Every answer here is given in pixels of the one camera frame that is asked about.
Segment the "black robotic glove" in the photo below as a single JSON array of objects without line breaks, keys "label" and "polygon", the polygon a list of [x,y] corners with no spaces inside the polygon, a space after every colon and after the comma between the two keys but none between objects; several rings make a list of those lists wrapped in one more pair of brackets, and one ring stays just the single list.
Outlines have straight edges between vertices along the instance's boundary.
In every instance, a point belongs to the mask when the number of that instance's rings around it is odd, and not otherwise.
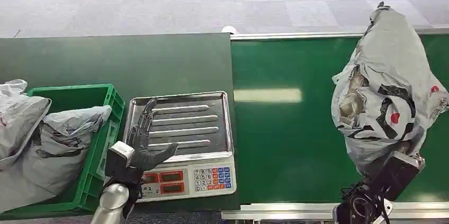
[{"label": "black robotic glove", "polygon": [[139,121],[136,126],[131,129],[129,135],[129,143],[131,147],[136,150],[136,153],[131,160],[131,166],[142,169],[142,174],[143,171],[151,170],[172,157],[178,146],[177,143],[172,143],[167,149],[157,154],[151,153],[148,149],[151,122],[156,114],[156,112],[153,111],[153,108],[156,106],[156,103],[155,98],[148,101],[140,115]]},{"label": "black robotic glove", "polygon": [[123,216],[125,219],[131,213],[136,201],[142,198],[141,186],[144,171],[149,171],[172,157],[176,153],[178,147],[177,143],[173,143],[167,147],[167,149],[156,154],[148,149],[151,122],[156,114],[156,112],[153,111],[155,106],[155,98],[148,101],[139,117],[139,121],[132,127],[128,135],[128,144],[135,150],[130,165],[128,167],[121,167],[121,165],[125,165],[125,163],[115,162],[113,157],[114,153],[111,155],[108,153],[108,158],[110,158],[109,165],[107,165],[109,168],[107,169],[110,169],[110,171],[106,171],[106,174],[111,176],[111,179],[104,185],[104,188],[107,188],[114,183],[124,184],[128,188],[129,198],[123,208]]}]

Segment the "plastic crate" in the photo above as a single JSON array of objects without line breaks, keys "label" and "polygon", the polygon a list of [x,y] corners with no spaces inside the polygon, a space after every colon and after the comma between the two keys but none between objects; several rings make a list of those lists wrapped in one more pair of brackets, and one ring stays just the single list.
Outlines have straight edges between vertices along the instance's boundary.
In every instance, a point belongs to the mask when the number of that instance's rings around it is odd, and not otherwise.
[{"label": "plastic crate", "polygon": [[112,84],[39,87],[31,89],[28,96],[50,98],[50,113],[103,105],[110,105],[112,112],[93,134],[83,170],[68,189],[55,198],[4,212],[0,220],[91,214],[98,206],[104,182],[107,149],[117,141],[125,109],[123,99]]}]

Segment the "gray plastic bag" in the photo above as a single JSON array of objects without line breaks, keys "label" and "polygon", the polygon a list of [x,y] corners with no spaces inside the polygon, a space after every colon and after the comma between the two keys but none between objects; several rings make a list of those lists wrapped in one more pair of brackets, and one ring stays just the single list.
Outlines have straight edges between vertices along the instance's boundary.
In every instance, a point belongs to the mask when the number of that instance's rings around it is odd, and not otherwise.
[{"label": "gray plastic bag", "polygon": [[22,94],[26,86],[21,79],[0,85],[0,171],[17,160],[50,108],[48,98]]},{"label": "gray plastic bag", "polygon": [[349,63],[333,77],[331,103],[334,124],[362,175],[375,170],[370,165],[400,141],[411,140],[408,154],[417,155],[427,129],[449,104],[405,16],[381,6],[370,18]]},{"label": "gray plastic bag", "polygon": [[51,101],[21,94],[25,88],[23,80],[0,85],[0,213],[66,189],[83,168],[92,133],[111,113],[107,105],[45,116]]}]

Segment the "robotic arm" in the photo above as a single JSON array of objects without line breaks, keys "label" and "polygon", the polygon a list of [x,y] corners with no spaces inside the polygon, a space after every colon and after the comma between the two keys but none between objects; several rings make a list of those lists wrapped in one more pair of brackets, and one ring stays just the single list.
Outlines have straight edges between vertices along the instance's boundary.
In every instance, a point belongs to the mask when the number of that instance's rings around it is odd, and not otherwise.
[{"label": "robotic arm", "polygon": [[130,145],[121,141],[108,149],[105,174],[110,179],[104,185],[100,205],[94,213],[91,224],[124,224],[136,201],[142,197],[141,181],[144,171],[151,170],[172,157],[177,143],[166,150],[152,154],[149,131],[155,112],[156,99],[145,106],[139,121],[129,134]]},{"label": "robotic arm", "polygon": [[407,155],[410,148],[408,141],[399,143],[386,160],[379,158],[379,162],[384,162],[380,163],[380,170],[342,190],[343,203],[334,209],[336,223],[390,223],[393,201],[426,165],[422,157]]}]

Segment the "gray carpet floor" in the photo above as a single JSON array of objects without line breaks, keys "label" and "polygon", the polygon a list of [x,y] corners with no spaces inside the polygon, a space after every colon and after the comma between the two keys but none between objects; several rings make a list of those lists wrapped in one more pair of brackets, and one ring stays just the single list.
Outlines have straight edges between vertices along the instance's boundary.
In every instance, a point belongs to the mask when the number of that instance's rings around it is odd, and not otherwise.
[{"label": "gray carpet floor", "polygon": [[0,0],[0,38],[364,31],[385,1],[416,29],[449,28],[449,0]]}]

